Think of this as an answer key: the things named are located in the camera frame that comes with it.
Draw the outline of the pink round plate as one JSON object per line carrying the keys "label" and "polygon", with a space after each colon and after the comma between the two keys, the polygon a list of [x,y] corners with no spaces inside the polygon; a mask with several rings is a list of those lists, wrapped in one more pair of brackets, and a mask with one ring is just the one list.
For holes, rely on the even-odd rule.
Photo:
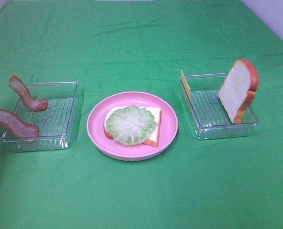
{"label": "pink round plate", "polygon": [[[104,119],[115,106],[135,104],[141,107],[159,107],[162,110],[158,146],[124,146],[108,139],[104,134]],[[160,97],[137,91],[117,93],[99,102],[90,112],[86,122],[87,132],[94,145],[105,155],[123,161],[141,161],[153,158],[173,142],[178,131],[178,119],[173,108]]]}

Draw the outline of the yellow toy cheese slice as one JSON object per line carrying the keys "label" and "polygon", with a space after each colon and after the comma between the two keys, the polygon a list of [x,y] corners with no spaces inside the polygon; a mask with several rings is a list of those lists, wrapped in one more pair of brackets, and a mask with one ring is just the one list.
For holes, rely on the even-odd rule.
{"label": "yellow toy cheese slice", "polygon": [[181,81],[182,81],[182,84],[184,86],[184,89],[185,89],[185,92],[187,94],[188,99],[191,100],[191,88],[190,88],[190,86],[187,82],[187,79],[186,79],[182,69],[181,69]]}

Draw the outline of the right clear plastic container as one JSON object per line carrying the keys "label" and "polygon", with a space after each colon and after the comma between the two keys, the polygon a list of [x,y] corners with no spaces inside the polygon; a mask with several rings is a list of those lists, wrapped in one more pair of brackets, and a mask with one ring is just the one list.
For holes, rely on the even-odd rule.
{"label": "right clear plastic container", "polygon": [[256,134],[258,119],[248,108],[240,124],[232,124],[218,92],[226,78],[226,73],[185,75],[191,88],[191,100],[179,79],[190,123],[199,140],[246,137]]}

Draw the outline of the left clear plastic container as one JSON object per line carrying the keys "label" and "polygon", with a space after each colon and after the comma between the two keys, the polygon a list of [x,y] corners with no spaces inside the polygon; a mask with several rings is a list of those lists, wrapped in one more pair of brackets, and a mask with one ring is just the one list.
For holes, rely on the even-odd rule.
{"label": "left clear plastic container", "polygon": [[19,99],[13,112],[21,120],[38,126],[39,136],[17,138],[5,129],[1,141],[15,152],[67,149],[78,113],[78,82],[34,83],[27,88],[35,99],[47,99],[47,108],[34,112]]}

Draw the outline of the clear plastic container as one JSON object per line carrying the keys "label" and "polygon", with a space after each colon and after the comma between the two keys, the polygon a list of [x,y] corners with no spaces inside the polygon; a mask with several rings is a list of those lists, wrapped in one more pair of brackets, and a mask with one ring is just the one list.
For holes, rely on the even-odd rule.
{"label": "clear plastic container", "polygon": [[226,78],[226,73],[185,75],[191,88],[191,100],[179,79],[190,123],[199,140],[246,137],[256,134],[258,119],[248,108],[240,124],[232,124],[218,92]]}
{"label": "clear plastic container", "polygon": [[34,83],[27,88],[35,99],[47,99],[47,108],[34,112],[19,99],[13,112],[21,120],[38,126],[39,136],[17,138],[5,129],[1,141],[15,152],[67,149],[78,113],[78,82]]}

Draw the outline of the toy bacon strip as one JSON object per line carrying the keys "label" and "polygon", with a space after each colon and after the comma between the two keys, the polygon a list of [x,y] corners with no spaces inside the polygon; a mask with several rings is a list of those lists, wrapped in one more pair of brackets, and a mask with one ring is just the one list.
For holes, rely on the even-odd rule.
{"label": "toy bacon strip", "polygon": [[39,128],[21,120],[15,113],[0,109],[0,126],[11,131],[14,137],[38,137]]}
{"label": "toy bacon strip", "polygon": [[42,111],[48,106],[48,100],[36,100],[32,97],[29,89],[23,81],[16,75],[9,80],[9,86],[20,96],[24,105],[31,111]]}

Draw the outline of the green tablecloth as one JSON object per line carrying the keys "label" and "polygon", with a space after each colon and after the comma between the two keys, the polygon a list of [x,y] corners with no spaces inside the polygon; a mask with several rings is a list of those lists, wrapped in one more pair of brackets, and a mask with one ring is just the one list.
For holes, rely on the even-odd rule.
{"label": "green tablecloth", "polygon": [[[200,141],[181,71],[259,74],[256,134]],[[80,123],[66,150],[14,153],[0,139],[0,229],[283,229],[283,42],[239,0],[10,1],[0,12],[0,108],[25,83],[77,81]],[[124,162],[96,149],[92,108],[123,91],[166,100],[178,134]]]}

